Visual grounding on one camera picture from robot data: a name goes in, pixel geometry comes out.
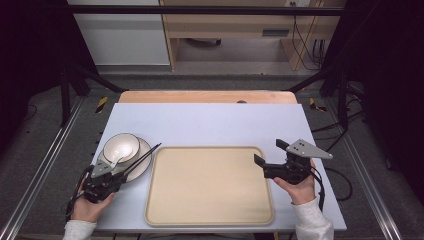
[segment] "person's left hand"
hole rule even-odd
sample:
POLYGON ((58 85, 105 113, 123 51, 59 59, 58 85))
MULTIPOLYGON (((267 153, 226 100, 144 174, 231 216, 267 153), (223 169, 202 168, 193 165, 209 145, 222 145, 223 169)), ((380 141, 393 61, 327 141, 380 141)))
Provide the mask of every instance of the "person's left hand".
POLYGON ((92 203, 88 201, 84 195, 79 197, 75 201, 71 220, 80 220, 92 223, 97 222, 97 219, 100 217, 103 210, 112 203, 114 196, 115 193, 111 193, 105 200, 103 200, 103 202, 100 203, 92 203))

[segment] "plate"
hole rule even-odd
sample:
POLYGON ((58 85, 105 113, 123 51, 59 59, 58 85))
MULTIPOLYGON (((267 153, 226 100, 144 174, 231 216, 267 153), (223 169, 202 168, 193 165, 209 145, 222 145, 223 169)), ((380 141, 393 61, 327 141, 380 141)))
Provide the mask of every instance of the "plate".
MULTIPOLYGON (((138 141, 140 142, 140 151, 138 152, 138 158, 140 158, 141 156, 143 156, 143 154, 147 153, 150 150, 150 145, 141 138, 138 138, 138 141)), ((104 154, 103 154, 103 150, 100 152, 99 154, 99 159, 105 161, 105 162, 109 162, 108 160, 106 160, 104 154)), ((152 154, 150 154, 146 159, 144 159, 144 161, 142 163, 140 163, 129 175, 127 178, 127 182, 130 182, 134 179, 136 179, 137 177, 139 177, 141 174, 143 174, 147 167, 149 166, 150 162, 152 161, 152 154)), ((120 173, 122 171, 124 171, 128 166, 121 166, 121 164, 117 164, 115 169, 113 169, 112 174, 117 174, 120 173)))

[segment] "tray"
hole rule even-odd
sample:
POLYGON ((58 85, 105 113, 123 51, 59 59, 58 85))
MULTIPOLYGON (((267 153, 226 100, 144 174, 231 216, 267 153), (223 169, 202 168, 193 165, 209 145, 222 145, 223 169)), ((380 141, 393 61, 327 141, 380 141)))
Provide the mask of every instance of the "tray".
POLYGON ((145 218, 152 226, 266 225, 274 218, 256 147, 163 147, 145 218))

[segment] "person's right hand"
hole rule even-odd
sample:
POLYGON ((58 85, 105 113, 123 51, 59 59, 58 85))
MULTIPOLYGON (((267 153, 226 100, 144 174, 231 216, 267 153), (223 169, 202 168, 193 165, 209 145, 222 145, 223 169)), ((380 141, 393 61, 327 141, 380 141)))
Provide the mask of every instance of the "person's right hand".
MULTIPOLYGON (((315 164, 312 159, 311 166, 315 168, 315 164)), ((279 177, 274 178, 274 182, 287 191, 292 198, 292 203, 294 205, 301 205, 315 199, 315 180, 312 175, 309 175, 305 180, 297 185, 292 185, 279 177)))

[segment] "sleeve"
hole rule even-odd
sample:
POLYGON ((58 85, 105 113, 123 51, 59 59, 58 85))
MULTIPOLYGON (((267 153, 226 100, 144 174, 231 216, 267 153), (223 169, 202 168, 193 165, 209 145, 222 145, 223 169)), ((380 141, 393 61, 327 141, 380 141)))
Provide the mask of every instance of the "sleeve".
POLYGON ((92 222, 70 220, 65 225, 63 240, 89 240, 96 226, 92 222))
POLYGON ((296 235, 299 240, 330 240, 334 238, 333 223, 326 219, 318 207, 317 199, 302 205, 293 205, 299 223, 296 235))

